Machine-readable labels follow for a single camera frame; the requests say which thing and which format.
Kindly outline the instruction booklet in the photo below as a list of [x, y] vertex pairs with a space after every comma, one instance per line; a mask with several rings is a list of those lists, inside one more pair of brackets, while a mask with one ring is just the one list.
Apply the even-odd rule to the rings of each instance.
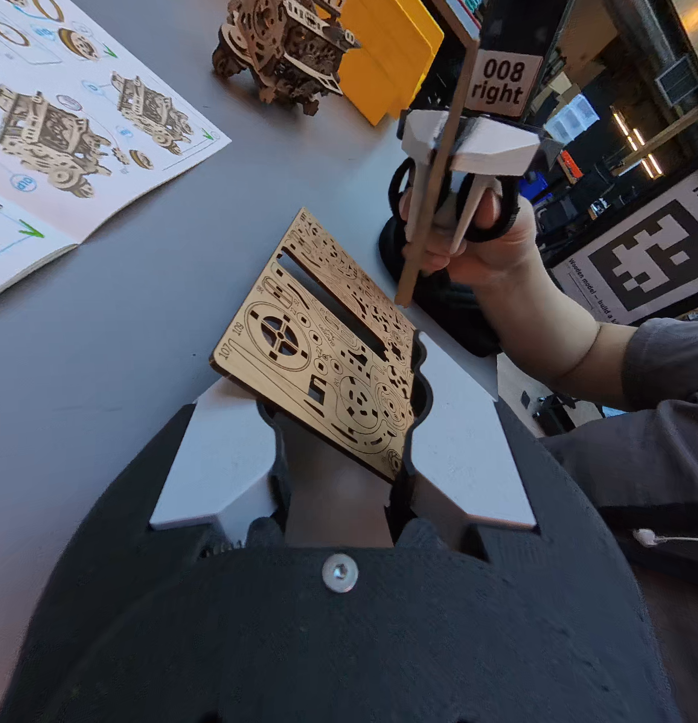
[[0, 2], [0, 294], [229, 143], [73, 2]]

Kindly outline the framed marker sign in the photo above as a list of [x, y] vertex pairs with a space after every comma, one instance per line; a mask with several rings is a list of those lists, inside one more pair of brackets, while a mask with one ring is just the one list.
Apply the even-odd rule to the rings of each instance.
[[639, 325], [698, 307], [698, 162], [661, 188], [549, 264], [562, 291], [598, 321]]

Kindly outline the person's brown trousers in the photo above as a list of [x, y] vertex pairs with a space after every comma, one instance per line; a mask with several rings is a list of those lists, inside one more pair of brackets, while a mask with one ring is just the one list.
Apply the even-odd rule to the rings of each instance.
[[685, 721], [698, 722], [698, 585], [634, 566]]

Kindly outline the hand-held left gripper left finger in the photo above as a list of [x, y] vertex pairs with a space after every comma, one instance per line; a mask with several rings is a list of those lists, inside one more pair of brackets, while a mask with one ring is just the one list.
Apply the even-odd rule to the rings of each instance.
[[236, 547], [255, 519], [278, 513], [285, 527], [290, 498], [282, 429], [223, 377], [197, 399], [149, 524], [208, 524]]

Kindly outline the yellow plastic bin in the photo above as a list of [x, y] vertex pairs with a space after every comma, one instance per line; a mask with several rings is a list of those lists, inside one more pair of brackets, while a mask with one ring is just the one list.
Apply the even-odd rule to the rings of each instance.
[[339, 2], [340, 22], [360, 42], [338, 71], [340, 87], [366, 120], [398, 119], [419, 91], [444, 39], [421, 1]]

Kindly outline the narrow wooden parts sheet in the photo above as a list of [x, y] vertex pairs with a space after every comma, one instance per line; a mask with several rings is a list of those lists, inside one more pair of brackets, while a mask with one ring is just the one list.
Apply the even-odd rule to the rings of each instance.
[[210, 364], [393, 483], [415, 420], [415, 334], [302, 207]]

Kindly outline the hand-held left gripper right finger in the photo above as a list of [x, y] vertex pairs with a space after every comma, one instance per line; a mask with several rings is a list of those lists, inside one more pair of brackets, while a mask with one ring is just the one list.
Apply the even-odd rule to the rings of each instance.
[[479, 528], [538, 532], [494, 398], [425, 332], [416, 334], [414, 402], [388, 523], [430, 522], [445, 545], [481, 545]]

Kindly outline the person's grey shirt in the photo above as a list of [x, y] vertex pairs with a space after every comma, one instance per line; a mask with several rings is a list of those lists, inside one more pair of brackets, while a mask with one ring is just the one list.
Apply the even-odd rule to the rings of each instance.
[[613, 532], [698, 533], [698, 321], [641, 325], [622, 384], [629, 412], [543, 445]]

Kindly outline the person's right hand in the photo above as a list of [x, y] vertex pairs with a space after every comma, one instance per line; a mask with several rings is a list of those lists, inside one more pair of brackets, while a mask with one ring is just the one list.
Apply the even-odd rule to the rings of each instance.
[[532, 206], [519, 198], [519, 212], [514, 225], [497, 239], [482, 244], [463, 240], [451, 255], [450, 246], [454, 235], [454, 202], [449, 203], [448, 216], [437, 214], [426, 241], [426, 251], [421, 266], [423, 274], [447, 270], [453, 282], [463, 285], [485, 286], [505, 276], [527, 258], [536, 254], [536, 225]]

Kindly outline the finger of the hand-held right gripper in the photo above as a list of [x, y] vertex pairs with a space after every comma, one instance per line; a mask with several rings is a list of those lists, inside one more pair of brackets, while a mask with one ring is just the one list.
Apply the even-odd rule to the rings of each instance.
[[451, 171], [483, 176], [523, 176], [541, 138], [489, 117], [468, 119], [451, 153]]
[[402, 150], [408, 159], [401, 166], [408, 170], [417, 164], [430, 168], [441, 144], [448, 111], [412, 110], [405, 118]]

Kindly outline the assembled wooden model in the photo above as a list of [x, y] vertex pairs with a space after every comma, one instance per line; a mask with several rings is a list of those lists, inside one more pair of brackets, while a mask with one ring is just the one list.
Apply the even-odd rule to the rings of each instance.
[[265, 104], [300, 105], [313, 116], [320, 97], [343, 95], [338, 70], [355, 34], [340, 23], [344, 2], [229, 1], [212, 54], [215, 74], [248, 69]]

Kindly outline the long wooden strip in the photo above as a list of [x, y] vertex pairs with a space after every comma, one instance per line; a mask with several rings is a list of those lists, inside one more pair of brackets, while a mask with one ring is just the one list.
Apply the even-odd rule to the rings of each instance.
[[417, 278], [423, 265], [428, 233], [433, 222], [436, 202], [447, 168], [450, 151], [454, 146], [454, 140], [468, 93], [472, 69], [478, 49], [479, 43], [474, 42], [466, 50], [460, 77], [453, 94], [453, 101], [447, 115], [447, 120], [442, 128], [439, 149], [437, 149], [429, 168], [428, 178], [426, 181], [423, 181], [422, 192], [419, 192], [420, 184], [418, 182], [418, 176], [416, 176], [412, 201], [420, 200], [421, 205], [417, 208], [413, 225], [407, 222], [409, 236], [405, 265], [399, 279], [398, 291], [395, 297], [395, 303], [404, 308], [409, 307], [412, 302], [414, 288], [416, 287]]

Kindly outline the wall vent grille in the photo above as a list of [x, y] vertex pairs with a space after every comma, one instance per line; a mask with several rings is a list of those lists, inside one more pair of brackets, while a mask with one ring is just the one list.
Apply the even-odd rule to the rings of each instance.
[[687, 54], [681, 56], [655, 77], [655, 84], [668, 106], [679, 105], [698, 89], [698, 73], [692, 59]]

